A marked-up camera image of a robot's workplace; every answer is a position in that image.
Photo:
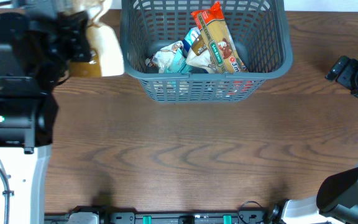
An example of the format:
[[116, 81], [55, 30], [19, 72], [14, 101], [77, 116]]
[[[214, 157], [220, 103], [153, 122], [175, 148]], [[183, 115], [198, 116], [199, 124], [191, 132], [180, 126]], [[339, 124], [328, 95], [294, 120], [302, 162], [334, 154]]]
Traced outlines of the beige snack pouch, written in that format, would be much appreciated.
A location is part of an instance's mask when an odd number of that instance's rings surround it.
[[86, 38], [91, 47], [89, 62], [71, 62], [69, 74], [72, 77], [100, 78], [122, 75], [124, 61], [114, 30], [100, 21], [110, 9], [113, 0], [71, 0], [65, 14], [86, 12]]
[[216, 63], [212, 61], [211, 54], [202, 35], [197, 36], [192, 43], [188, 51], [186, 63], [192, 67], [202, 68], [208, 73], [216, 73], [218, 71]]
[[169, 56], [167, 56], [167, 52], [174, 51], [176, 52], [178, 49], [183, 49], [183, 42], [177, 41], [168, 46], [162, 47], [156, 53], [154, 53], [151, 57], [145, 59], [145, 64], [148, 67], [157, 67], [159, 73], [164, 73], [164, 69], [169, 60]]

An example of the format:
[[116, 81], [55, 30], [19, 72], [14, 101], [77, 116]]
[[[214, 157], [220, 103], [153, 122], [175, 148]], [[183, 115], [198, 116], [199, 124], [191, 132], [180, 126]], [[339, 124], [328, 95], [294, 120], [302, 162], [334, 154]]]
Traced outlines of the teal wipes packet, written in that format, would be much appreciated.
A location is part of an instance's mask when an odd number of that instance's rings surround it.
[[169, 60], [164, 69], [165, 73], [188, 73], [192, 70], [192, 67], [186, 63], [186, 58], [181, 49], [176, 52], [169, 51], [167, 56], [169, 56]]

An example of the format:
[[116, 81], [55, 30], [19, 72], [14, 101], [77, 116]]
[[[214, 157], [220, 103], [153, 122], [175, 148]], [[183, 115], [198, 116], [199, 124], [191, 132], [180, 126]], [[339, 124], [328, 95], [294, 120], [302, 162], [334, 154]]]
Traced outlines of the orange spaghetti packet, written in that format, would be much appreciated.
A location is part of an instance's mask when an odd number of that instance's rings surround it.
[[248, 72], [237, 53], [220, 2], [191, 13], [209, 52], [212, 73]]

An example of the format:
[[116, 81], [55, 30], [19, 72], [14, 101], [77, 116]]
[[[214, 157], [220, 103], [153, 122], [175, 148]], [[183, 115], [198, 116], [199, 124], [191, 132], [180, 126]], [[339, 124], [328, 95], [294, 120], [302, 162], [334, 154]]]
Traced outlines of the blue tissue multipack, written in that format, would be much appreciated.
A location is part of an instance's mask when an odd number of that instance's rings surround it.
[[182, 40], [184, 49], [189, 52], [189, 49], [193, 45], [193, 42], [198, 38], [200, 35], [200, 30], [198, 27], [193, 27], [189, 30], [187, 35]]

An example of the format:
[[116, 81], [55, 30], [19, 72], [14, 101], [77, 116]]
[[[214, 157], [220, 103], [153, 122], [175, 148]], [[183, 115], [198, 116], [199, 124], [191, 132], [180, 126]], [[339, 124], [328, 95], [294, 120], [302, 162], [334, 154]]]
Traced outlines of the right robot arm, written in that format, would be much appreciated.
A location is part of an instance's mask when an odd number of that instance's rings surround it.
[[[343, 55], [325, 78], [358, 98], [358, 60]], [[358, 162], [353, 169], [327, 177], [317, 195], [276, 204], [266, 223], [358, 223]]]

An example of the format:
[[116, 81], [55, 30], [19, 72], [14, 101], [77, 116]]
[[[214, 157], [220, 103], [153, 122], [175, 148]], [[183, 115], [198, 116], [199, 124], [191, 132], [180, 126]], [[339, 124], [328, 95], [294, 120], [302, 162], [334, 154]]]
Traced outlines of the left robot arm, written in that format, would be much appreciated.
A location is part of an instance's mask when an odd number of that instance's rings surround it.
[[62, 1], [14, 1], [0, 14], [0, 223], [45, 221], [45, 178], [69, 64], [92, 58], [86, 11]]

